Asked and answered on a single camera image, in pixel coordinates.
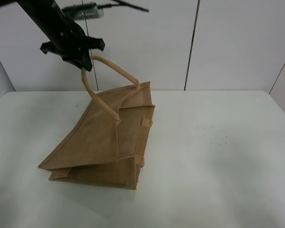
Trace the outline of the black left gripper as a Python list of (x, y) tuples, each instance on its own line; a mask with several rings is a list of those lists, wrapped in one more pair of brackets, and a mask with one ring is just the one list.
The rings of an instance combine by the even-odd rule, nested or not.
[(17, 3), (49, 38), (40, 50), (53, 53), (79, 69), (93, 68), (89, 50), (103, 51), (105, 43), (101, 38), (85, 35), (83, 29), (66, 16), (54, 0), (18, 0)]

